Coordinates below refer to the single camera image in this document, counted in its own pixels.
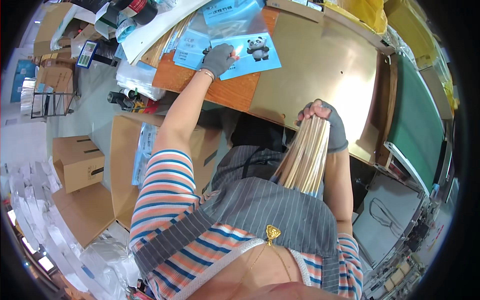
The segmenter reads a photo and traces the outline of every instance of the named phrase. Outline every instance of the tape roll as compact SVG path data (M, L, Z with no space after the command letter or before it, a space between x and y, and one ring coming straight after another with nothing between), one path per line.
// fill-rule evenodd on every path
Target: tape roll
M124 13L119 12L117 16L117 31L115 31L117 42L123 42L135 28L137 28L137 23Z

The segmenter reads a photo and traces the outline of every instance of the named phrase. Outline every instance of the gray fingerless glove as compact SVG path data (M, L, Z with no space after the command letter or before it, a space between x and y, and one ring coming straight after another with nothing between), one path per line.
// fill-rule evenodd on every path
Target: gray fingerless glove
M345 150L345 148L348 147L348 141L347 137L345 136L345 127L343 126L342 118L340 118L338 115L335 107L323 100L321 101L323 108L329 108L332 111L327 119L330 122L330 135L328 137L327 153L336 153ZM312 106L312 104L313 102L310 102L305 106L305 108L309 108Z
M215 46L210 50L204 58L204 63L200 69L207 69L215 76L215 79L225 73L226 70L235 62L230 53L233 51L233 46L228 44L221 44Z

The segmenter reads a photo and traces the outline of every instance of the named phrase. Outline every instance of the hand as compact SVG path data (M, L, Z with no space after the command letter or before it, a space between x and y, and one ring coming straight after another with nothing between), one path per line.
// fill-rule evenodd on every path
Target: hand
M330 136L328 138L327 153L340 152L348 147L348 141L345 136L345 127L343 126L342 119L333 106L320 99L310 102L299 112L297 126L300 126L300 122L303 119L308 120L313 115L327 119L330 122Z
M235 55L232 45L221 44L211 49L205 55L204 63L200 69L207 69L212 72L215 79L223 74L240 57Z

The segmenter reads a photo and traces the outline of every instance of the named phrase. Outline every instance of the wall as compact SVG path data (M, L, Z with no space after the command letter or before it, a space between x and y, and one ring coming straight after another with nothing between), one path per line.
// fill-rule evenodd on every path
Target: wall
M10 103L12 85L18 60L33 56L33 44L45 11L38 7L20 42L14 49L7 67L1 70L0 95L0 163L42 161L47 159L47 125L43 119L20 115L20 103ZM13 125L6 125L11 120ZM0 179L0 193L5 196L6 177Z
M33 56L33 48L16 48L8 62L7 68L2 70L1 74L1 108L10 104L12 97L13 79L18 60L30 60Z

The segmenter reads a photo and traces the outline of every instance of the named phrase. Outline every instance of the metal plate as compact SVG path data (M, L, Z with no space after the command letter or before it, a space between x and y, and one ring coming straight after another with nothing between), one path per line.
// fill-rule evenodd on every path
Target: metal plate
M386 212L400 229L392 231L377 220L378 218L389 220L379 206L372 207L372 213L377 219L370 214L369 206L374 198L384 205L382 209L388 210ZM419 193L411 188L383 174L375 176L363 200L363 211L353 224L353 234L358 243L363 246L363 251L372 259L373 268L376 268L399 242L401 235L395 233L404 233L409 225L415 223L416 219L413 223L411 221L419 211L420 201Z
M366 121L375 47L333 19L316 23L288 12L278 16L272 39L282 67L262 72L249 112L297 129L305 104L325 100L343 120L350 154L372 164L378 130Z

